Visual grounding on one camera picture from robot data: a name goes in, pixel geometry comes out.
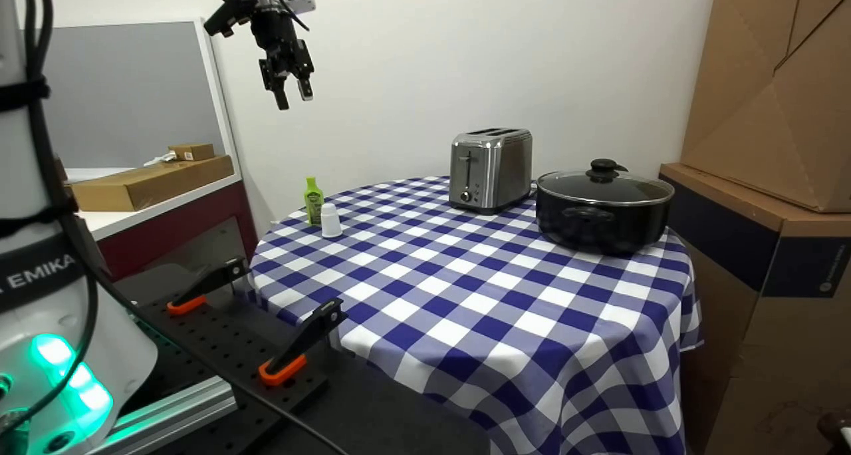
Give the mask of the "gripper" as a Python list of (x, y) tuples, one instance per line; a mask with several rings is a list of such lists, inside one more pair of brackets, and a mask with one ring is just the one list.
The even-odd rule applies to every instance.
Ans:
[(285, 93), (289, 75), (296, 78), (302, 100), (313, 100), (310, 77), (315, 67), (306, 43), (296, 36), (292, 19), (285, 13), (260, 11), (251, 18), (251, 31), (258, 47), (265, 51), (259, 71), (265, 90), (273, 94), (277, 108), (289, 109)]

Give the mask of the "green bottle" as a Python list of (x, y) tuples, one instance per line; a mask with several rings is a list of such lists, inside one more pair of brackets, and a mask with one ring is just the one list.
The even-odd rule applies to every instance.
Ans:
[(322, 206), (324, 204), (324, 196), (322, 190), (316, 182), (316, 177), (307, 177), (306, 191), (303, 194), (304, 209), (306, 210), (308, 224), (312, 226), (321, 225)]

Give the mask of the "white bottle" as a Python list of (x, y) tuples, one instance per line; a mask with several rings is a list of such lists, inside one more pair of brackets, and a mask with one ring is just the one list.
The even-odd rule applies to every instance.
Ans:
[(325, 239), (335, 239), (343, 233), (343, 228), (335, 204), (325, 202), (321, 207), (321, 234)]

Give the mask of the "small cardboard box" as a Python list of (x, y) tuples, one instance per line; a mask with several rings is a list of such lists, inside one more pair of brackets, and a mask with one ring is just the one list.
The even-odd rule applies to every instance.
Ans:
[(216, 156), (213, 144), (169, 145), (168, 152), (174, 153), (174, 159), (182, 162), (198, 162)]

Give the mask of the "grey partition panel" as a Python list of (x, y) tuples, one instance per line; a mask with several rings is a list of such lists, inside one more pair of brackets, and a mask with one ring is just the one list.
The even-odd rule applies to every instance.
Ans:
[(68, 171), (134, 169), (180, 144), (237, 155), (200, 18), (57, 28), (45, 75), (51, 144)]

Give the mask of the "flat cardboard box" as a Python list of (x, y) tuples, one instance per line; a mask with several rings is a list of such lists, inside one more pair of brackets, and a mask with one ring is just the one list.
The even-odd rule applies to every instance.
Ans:
[(70, 186), (83, 212), (140, 212), (234, 174), (228, 155), (158, 163)]

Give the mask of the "white and red desk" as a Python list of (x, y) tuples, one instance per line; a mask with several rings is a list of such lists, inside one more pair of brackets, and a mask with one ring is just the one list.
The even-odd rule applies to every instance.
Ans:
[(79, 212), (112, 281), (154, 262), (221, 224), (234, 222), (237, 255), (249, 257), (259, 238), (240, 173), (170, 198), (140, 212)]

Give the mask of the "silver toaster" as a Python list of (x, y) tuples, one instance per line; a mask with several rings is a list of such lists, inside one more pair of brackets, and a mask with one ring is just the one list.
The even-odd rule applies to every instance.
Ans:
[(493, 215), (529, 197), (533, 137), (525, 128), (486, 128), (455, 137), (449, 170), (450, 206)]

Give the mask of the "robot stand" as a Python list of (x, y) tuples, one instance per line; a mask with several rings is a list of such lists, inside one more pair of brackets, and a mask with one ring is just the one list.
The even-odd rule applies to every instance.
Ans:
[(230, 301), (226, 289), (188, 315), (166, 303), (195, 275), (165, 265), (116, 283), (145, 316), (138, 325), (155, 342), (157, 365), (130, 409), (211, 381), (234, 407), (221, 418), (192, 415), (143, 449), (144, 455), (487, 455), (474, 422), (417, 394), (352, 354), (316, 344), (308, 363), (280, 387), (265, 387), (259, 365), (279, 352), (292, 331), (258, 310)]

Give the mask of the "blue white checkered tablecloth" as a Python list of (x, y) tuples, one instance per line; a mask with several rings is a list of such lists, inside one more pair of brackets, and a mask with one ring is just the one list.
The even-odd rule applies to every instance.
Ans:
[(681, 352), (702, 337), (677, 234), (626, 257), (569, 251), (534, 200), (483, 216), (448, 186), (328, 196), (334, 239), (287, 216), (253, 254), (257, 303), (297, 325), (340, 298), (342, 346), (479, 424), (496, 455), (686, 455)]

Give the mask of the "glass pot lid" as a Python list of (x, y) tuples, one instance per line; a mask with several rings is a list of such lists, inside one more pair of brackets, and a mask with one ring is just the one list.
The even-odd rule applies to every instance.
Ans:
[(603, 206), (653, 206), (671, 200), (668, 182), (630, 173), (613, 159), (598, 158), (578, 171), (552, 171), (540, 176), (538, 191), (562, 200)]

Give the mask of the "black pot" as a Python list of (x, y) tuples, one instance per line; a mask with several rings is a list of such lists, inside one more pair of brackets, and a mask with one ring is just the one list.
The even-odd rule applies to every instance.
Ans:
[(662, 238), (671, 200), (653, 206), (598, 206), (565, 201), (537, 188), (535, 215), (542, 236), (557, 245), (621, 256)]

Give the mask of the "large cardboard box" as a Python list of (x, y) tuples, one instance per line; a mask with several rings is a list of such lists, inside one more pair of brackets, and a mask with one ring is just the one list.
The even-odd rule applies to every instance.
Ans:
[(681, 163), (851, 213), (851, 0), (713, 0)]

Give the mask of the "cardboard box with dark band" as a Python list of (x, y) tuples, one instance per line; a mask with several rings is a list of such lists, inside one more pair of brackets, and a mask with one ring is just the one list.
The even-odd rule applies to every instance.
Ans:
[(694, 455), (827, 455), (851, 414), (851, 214), (822, 214), (664, 164), (704, 343), (681, 370)]

